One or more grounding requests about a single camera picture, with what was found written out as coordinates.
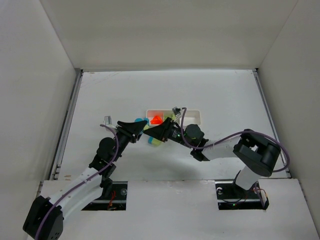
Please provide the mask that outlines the blue lego block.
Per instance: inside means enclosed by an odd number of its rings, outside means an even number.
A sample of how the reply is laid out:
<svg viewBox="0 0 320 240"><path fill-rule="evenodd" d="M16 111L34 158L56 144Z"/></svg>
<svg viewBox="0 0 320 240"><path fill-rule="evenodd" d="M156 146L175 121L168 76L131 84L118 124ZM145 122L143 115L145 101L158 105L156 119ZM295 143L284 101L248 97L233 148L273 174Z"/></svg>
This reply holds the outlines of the blue lego block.
<svg viewBox="0 0 320 240"><path fill-rule="evenodd" d="M146 125L144 126L143 131L149 129L150 128L150 123L149 123L149 119L148 118L146 118L146 117L145 118L136 118L134 120L135 123L136 122L142 122L142 121L146 121Z"/></svg>
<svg viewBox="0 0 320 240"><path fill-rule="evenodd" d="M148 141L147 141L147 142L148 142L150 145L152 145L152 144L153 144L153 139L154 139L154 138L150 136L150 137L148 138Z"/></svg>

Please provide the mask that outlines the orange round lego piece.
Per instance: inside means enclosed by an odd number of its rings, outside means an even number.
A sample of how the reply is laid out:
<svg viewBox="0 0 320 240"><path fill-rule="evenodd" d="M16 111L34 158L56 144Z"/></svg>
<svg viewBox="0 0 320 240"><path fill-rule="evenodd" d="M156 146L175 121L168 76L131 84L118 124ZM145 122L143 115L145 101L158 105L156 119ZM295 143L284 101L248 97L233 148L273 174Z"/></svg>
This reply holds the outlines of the orange round lego piece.
<svg viewBox="0 0 320 240"><path fill-rule="evenodd" d="M155 115L151 120L150 124L151 125L160 125L163 123L163 117L160 115Z"/></svg>

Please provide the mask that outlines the green lego block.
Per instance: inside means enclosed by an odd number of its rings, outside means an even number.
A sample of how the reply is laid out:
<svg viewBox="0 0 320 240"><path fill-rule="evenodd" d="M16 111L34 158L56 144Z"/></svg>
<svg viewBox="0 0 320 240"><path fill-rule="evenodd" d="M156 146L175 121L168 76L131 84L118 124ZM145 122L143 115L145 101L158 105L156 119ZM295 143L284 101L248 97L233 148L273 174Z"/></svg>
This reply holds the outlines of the green lego block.
<svg viewBox="0 0 320 240"><path fill-rule="evenodd" d="M151 145L153 145L154 147L159 147L162 144L162 142L158 139L153 138L151 140Z"/></svg>
<svg viewBox="0 0 320 240"><path fill-rule="evenodd" d="M176 116L175 116L175 114L174 113L168 113L168 114L165 114L164 116L163 116L163 120L165 121L166 119L168 119L168 118L170 118L170 119L172 119L173 121L176 119Z"/></svg>

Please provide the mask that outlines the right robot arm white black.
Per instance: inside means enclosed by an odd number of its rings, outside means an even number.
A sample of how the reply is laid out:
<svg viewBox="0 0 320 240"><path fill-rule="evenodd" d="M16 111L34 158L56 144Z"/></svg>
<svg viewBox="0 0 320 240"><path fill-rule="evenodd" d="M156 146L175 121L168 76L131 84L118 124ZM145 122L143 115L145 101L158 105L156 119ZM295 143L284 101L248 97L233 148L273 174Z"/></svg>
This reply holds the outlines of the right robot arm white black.
<svg viewBox="0 0 320 240"><path fill-rule="evenodd" d="M205 133L197 124L181 127L167 118L144 133L161 142L171 140L190 148L190 155L199 162L237 157L245 167L237 173L233 182L244 190L249 190L261 177L270 177L281 153L279 144L250 129L213 141L205 138Z"/></svg>

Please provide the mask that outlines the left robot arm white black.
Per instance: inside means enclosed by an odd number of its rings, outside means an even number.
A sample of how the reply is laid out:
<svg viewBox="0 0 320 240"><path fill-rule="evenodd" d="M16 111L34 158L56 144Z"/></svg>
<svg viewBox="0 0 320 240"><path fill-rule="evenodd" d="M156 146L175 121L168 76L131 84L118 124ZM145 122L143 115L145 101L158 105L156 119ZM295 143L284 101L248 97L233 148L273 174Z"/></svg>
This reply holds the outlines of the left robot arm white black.
<svg viewBox="0 0 320 240"><path fill-rule="evenodd" d="M115 162L122 156L129 143L136 143L146 120L136 122L118 121L116 127L105 125L113 137L103 138L88 167L57 193L44 197L39 195L32 202L23 224L23 231L34 240L57 240L71 214L82 210L93 200L108 195L113 181L110 176L116 169Z"/></svg>

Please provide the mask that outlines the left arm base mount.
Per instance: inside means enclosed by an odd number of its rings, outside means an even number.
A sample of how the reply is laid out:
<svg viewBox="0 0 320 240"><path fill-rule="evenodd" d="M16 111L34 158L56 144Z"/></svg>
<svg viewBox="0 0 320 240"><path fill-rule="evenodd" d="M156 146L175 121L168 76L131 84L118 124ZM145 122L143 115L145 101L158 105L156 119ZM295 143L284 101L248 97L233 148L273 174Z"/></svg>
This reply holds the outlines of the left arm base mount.
<svg viewBox="0 0 320 240"><path fill-rule="evenodd" d="M112 185L103 189L102 195L82 211L125 211L127 207L128 182L114 181Z"/></svg>

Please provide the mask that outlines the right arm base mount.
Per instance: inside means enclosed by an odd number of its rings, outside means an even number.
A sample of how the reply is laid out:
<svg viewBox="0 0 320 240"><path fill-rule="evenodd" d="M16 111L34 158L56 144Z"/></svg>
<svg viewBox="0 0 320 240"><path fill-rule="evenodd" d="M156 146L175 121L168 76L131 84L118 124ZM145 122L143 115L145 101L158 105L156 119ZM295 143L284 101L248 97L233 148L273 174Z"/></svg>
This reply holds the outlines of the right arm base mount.
<svg viewBox="0 0 320 240"><path fill-rule="evenodd" d="M270 201L267 192L256 181L249 190L237 186L234 180L215 182L219 210L267 210Z"/></svg>

